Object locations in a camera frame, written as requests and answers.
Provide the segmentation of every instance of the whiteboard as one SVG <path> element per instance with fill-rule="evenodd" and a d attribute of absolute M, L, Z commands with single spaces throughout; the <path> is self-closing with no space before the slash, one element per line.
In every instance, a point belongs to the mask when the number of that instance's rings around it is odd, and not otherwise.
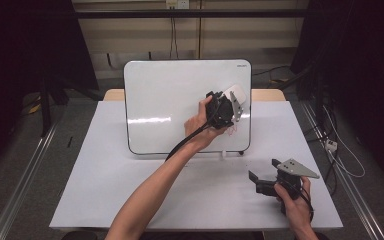
<path fill-rule="evenodd" d="M 245 151 L 251 130 L 251 64 L 246 60 L 132 61 L 124 68 L 128 146 L 135 154 L 166 154 L 185 138 L 183 124 L 210 92 L 237 84 L 246 101 L 241 120 L 205 152 Z"/>

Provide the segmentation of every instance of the metal rail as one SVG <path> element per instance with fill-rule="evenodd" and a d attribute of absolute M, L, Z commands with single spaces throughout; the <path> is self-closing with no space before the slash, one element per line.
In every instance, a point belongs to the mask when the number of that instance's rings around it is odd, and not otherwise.
<path fill-rule="evenodd" d="M 15 188 L 14 192 L 12 193 L 10 199 L 8 200 L 4 210 L 0 215 L 0 240 L 4 240 L 8 235 L 12 223 L 14 222 L 15 217 L 17 216 L 17 213 L 24 201 L 24 198 L 30 188 L 30 185 L 33 182 L 36 172 L 40 167 L 40 163 L 42 162 L 42 159 L 45 156 L 46 150 L 48 149 L 49 144 L 52 141 L 56 127 L 59 121 L 61 120 L 62 115 L 63 113 L 58 114 L 57 118 L 51 125 L 51 128 L 49 129 L 47 134 L 40 139 L 36 150 L 33 153 L 33 156 L 30 158 L 30 162 L 27 165 L 26 170 L 24 170 L 24 173 L 20 181 L 18 182 L 17 187 Z"/>
<path fill-rule="evenodd" d="M 304 113 L 307 116 L 310 124 L 314 128 L 314 131 L 317 137 L 321 138 L 323 134 L 320 128 L 317 127 L 317 122 L 314 119 L 315 112 L 313 108 L 310 106 L 308 102 L 301 102 L 301 107 L 303 108 Z M 320 143 L 322 148 L 324 149 L 322 140 L 320 140 Z M 330 163 L 332 163 L 332 161 L 334 161 L 333 160 L 334 156 L 331 153 L 330 154 L 328 153 L 328 155 L 329 155 L 329 161 Z M 340 157 L 338 157 L 336 160 L 343 165 L 343 162 Z M 341 181 L 341 184 L 343 185 L 345 192 L 347 193 L 352 205 L 354 206 L 354 209 L 356 210 L 361 222 L 366 228 L 366 231 L 369 234 L 370 239 L 373 239 L 373 240 L 384 239 L 384 233 L 382 232 L 379 222 L 377 221 L 369 205 L 364 200 L 357 186 L 354 184 L 354 181 L 352 180 L 351 176 L 343 172 L 342 169 L 338 167 L 337 164 L 334 165 L 334 168 L 335 168 L 335 171 L 338 173 L 337 176 Z"/>
<path fill-rule="evenodd" d="M 100 18 L 303 18 L 306 16 L 326 16 L 335 14 L 333 11 L 321 12 L 311 9 L 249 9 L 249 10 L 79 10 L 43 11 L 23 10 L 22 16 L 35 16 L 38 18 L 74 18 L 74 19 L 100 19 Z"/>

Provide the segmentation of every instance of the wall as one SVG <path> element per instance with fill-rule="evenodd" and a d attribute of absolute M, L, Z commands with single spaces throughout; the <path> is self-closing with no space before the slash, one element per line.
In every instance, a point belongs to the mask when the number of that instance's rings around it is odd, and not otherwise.
<path fill-rule="evenodd" d="M 190 0 L 190 9 L 301 9 L 307 0 Z M 161 0 L 73 0 L 81 10 L 166 9 Z M 175 58 L 170 19 L 81 19 L 86 45 L 97 78 L 120 76 L 131 59 Z M 245 58 L 253 69 L 289 65 L 298 45 L 301 18 L 175 19 L 176 42 L 181 59 Z M 107 64 L 106 54 L 113 68 Z"/>

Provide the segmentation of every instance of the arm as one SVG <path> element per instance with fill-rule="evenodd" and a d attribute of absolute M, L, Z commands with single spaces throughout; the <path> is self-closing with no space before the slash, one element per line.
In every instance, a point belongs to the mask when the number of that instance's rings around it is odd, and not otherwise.
<path fill-rule="evenodd" d="M 187 136 L 207 121 L 205 105 L 210 101 L 211 97 L 200 101 L 198 115 L 185 123 Z M 185 164 L 195 153 L 210 145 L 213 139 L 222 134 L 224 130 L 205 129 L 149 176 L 121 207 L 111 224 L 106 239 L 139 239 Z"/>
<path fill-rule="evenodd" d="M 303 189 L 310 194 L 310 180 L 307 177 L 301 177 L 301 180 Z M 286 189 L 278 183 L 274 185 L 274 189 L 285 203 L 286 217 L 289 220 L 289 226 L 294 232 L 295 237 L 299 240 L 318 239 L 311 227 L 310 210 L 307 203 L 301 197 L 292 200 Z"/>

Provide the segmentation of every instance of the wrist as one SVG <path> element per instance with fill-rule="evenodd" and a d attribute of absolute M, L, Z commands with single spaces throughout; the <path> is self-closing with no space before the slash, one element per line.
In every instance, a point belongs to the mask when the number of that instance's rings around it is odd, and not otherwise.
<path fill-rule="evenodd" d="M 295 237 L 299 240 L 317 240 L 317 235 L 311 226 L 294 229 Z"/>

